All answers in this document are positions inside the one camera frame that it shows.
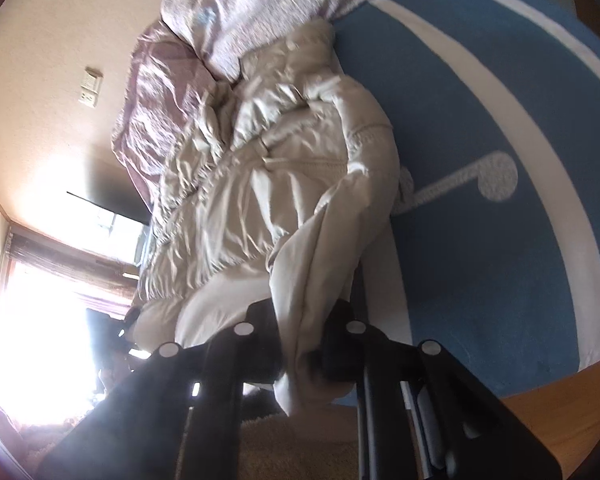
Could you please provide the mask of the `white wall switch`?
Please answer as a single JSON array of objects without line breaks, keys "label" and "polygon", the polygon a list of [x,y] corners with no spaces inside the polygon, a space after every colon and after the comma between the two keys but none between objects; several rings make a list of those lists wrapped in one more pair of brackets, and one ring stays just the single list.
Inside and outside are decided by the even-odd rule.
[{"label": "white wall switch", "polygon": [[102,74],[94,68],[87,67],[84,70],[81,87],[84,90],[99,94],[100,86],[102,85]]}]

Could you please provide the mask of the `beige puffer jacket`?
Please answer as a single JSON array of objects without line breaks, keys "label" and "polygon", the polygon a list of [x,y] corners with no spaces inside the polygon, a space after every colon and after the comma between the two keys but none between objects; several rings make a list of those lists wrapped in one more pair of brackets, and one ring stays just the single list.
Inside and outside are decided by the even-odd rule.
[{"label": "beige puffer jacket", "polygon": [[333,42],[327,22],[306,23],[249,52],[236,86],[204,92],[166,155],[133,300],[146,351],[203,344],[271,300],[289,414],[341,394],[312,358],[399,188],[390,120],[334,69]]}]

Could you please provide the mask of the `white wall socket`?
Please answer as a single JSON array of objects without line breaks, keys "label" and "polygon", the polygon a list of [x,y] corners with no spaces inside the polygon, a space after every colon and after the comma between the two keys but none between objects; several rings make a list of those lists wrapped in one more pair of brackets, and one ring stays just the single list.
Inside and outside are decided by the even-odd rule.
[{"label": "white wall socket", "polygon": [[95,91],[87,88],[80,89],[79,102],[87,107],[95,108],[97,105],[98,95]]}]

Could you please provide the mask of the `blue white striped bed sheet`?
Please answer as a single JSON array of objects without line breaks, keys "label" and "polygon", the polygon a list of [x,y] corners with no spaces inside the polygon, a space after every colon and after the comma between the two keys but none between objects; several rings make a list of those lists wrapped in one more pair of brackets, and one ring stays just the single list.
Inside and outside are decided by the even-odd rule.
[{"label": "blue white striped bed sheet", "polygon": [[546,0],[370,0],[336,33],[401,165],[370,322],[498,396],[600,362],[600,39]]}]

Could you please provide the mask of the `pink floral duvet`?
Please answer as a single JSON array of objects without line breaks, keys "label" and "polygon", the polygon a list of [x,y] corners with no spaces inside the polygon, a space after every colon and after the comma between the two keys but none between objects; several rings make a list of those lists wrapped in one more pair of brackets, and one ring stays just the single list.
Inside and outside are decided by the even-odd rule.
[{"label": "pink floral duvet", "polygon": [[166,154],[216,82],[235,82],[242,57],[313,20],[366,0],[162,0],[137,38],[111,148],[144,205],[156,200]]}]

